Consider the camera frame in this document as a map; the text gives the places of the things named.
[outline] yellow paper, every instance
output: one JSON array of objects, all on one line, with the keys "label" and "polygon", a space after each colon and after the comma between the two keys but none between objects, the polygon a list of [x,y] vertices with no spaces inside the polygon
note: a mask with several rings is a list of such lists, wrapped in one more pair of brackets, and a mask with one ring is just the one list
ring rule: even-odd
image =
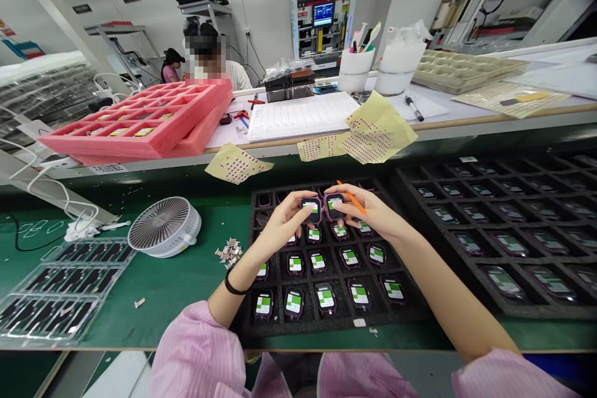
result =
[{"label": "yellow paper", "polygon": [[311,162],[313,160],[324,159],[325,157],[346,154],[346,151],[342,148],[342,143],[349,133],[329,135],[298,143],[300,160]]},{"label": "yellow paper", "polygon": [[220,148],[211,163],[207,165],[205,172],[238,185],[250,176],[269,171],[273,167],[274,164],[262,162],[247,154],[238,146],[226,143]]},{"label": "yellow paper", "polygon": [[417,139],[405,119],[376,91],[346,122],[350,132],[342,147],[363,165],[384,163]]}]

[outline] workbench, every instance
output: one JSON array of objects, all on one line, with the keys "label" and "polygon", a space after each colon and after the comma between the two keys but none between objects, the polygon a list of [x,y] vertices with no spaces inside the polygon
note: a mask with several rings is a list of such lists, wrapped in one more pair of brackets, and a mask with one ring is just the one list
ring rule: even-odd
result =
[{"label": "workbench", "polygon": [[[153,171],[153,174],[166,173],[166,176],[153,175],[147,180],[135,177],[135,173],[123,173],[105,176],[101,183],[90,183],[90,178],[66,181],[69,188],[99,206],[115,212],[122,208],[123,221],[134,220],[145,208],[162,198],[181,195],[198,210],[203,224],[196,245],[173,258],[156,259],[137,254],[110,291],[83,341],[78,346],[65,349],[155,350],[168,324],[184,307],[206,300],[223,280],[226,269],[219,263],[220,258],[214,255],[215,250],[221,249],[230,237],[239,239],[242,247],[246,248],[252,190],[263,188],[264,185],[281,187],[365,175],[375,176],[388,186],[392,163],[395,163],[360,165],[351,157],[342,156],[336,157],[333,162],[327,159],[305,164],[296,155],[271,158],[270,161],[276,163],[273,170],[253,176],[236,187],[207,175],[202,166]],[[399,203],[398,196],[391,189],[390,192]],[[19,239],[23,249],[51,241],[55,238],[54,233],[46,234],[45,230],[59,221],[67,221],[61,210],[49,208],[24,193],[3,187],[0,194],[6,199],[4,203],[13,204],[11,211],[21,225],[48,220],[39,234]],[[54,246],[51,244],[35,252],[17,252],[14,249],[14,231],[12,220],[0,216],[2,296],[10,292]],[[127,228],[120,228],[104,236],[126,234]],[[143,298],[145,303],[135,309],[134,302]],[[521,350],[528,353],[597,349],[597,340],[593,337],[594,322],[535,321],[506,317],[499,317],[499,321]],[[435,320],[385,325],[376,329],[377,335],[370,333],[369,328],[353,328],[259,340],[240,337],[245,349],[272,351],[452,349]],[[1,343],[0,349],[38,348]]]}]

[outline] person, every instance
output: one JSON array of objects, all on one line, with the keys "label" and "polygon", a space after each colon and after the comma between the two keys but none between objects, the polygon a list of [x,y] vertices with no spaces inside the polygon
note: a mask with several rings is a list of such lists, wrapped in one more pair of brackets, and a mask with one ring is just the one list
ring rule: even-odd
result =
[{"label": "person", "polygon": [[232,82],[232,90],[247,90],[253,88],[249,75],[241,64],[226,58],[225,36],[209,23],[187,22],[184,29],[185,47],[190,52],[189,59],[194,67],[190,72],[209,79],[221,78],[227,73]]},{"label": "person", "polygon": [[[453,374],[456,396],[469,397],[576,397],[537,366],[526,361],[504,328],[452,272],[427,240],[375,194],[350,184],[328,188],[342,193],[346,203],[335,205],[367,222],[396,251],[427,303],[467,365]],[[366,215],[350,203],[352,193]],[[311,213],[300,209],[310,191],[292,192],[274,210],[255,243],[229,271],[228,282],[236,293],[249,289],[263,264],[294,232],[301,232]],[[274,361],[263,353],[252,392],[245,390],[243,349],[228,330],[243,301],[222,282],[207,301],[191,304],[166,329],[152,365],[152,396],[164,397],[415,397],[415,389],[382,353],[326,353],[319,356],[315,379],[297,384],[301,374],[286,374],[299,363]]]},{"label": "person", "polygon": [[166,58],[162,64],[162,83],[179,82],[180,78],[176,70],[180,68],[181,63],[185,62],[185,59],[172,48],[167,49],[164,55]]}]

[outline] white fan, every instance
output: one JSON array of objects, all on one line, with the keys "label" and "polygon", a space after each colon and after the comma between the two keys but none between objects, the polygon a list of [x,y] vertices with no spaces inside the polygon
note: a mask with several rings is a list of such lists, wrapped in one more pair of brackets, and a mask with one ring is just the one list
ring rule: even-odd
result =
[{"label": "white fan", "polygon": [[146,209],[129,230],[129,245],[156,258],[169,258],[197,242],[201,216],[188,200],[174,196]]}]

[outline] screen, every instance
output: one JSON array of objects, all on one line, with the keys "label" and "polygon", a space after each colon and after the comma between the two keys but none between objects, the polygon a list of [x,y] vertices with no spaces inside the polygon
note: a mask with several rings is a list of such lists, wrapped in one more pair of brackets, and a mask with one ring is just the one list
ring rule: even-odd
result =
[{"label": "screen", "polygon": [[334,4],[326,3],[313,6],[313,26],[331,25],[334,18]]}]

